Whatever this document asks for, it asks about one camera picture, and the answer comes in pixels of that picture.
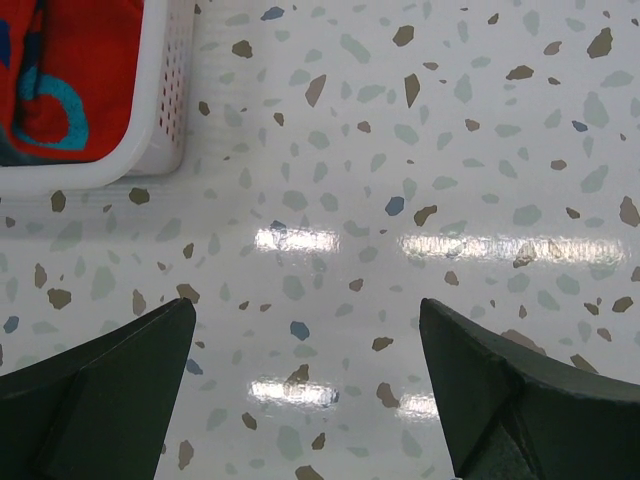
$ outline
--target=terrazzo floor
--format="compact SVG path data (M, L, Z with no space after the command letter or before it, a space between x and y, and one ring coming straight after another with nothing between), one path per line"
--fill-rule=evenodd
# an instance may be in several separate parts
M0 204L0 373L191 298L185 480L450 479L425 296L640 383L638 18L199 0L180 171Z

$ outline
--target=white plastic basket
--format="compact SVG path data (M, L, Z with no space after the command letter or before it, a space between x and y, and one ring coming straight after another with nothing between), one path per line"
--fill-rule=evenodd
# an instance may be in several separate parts
M107 185L175 170L184 152L195 0L146 0L131 118L120 144L91 163L0 168L0 197Z

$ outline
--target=speckled floor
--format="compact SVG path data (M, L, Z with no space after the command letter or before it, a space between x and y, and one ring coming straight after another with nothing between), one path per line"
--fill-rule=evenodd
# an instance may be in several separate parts
M423 296L640 383L640 3L296 5L199 0L177 174L3 199L0 372L189 296L194 480L450 479Z

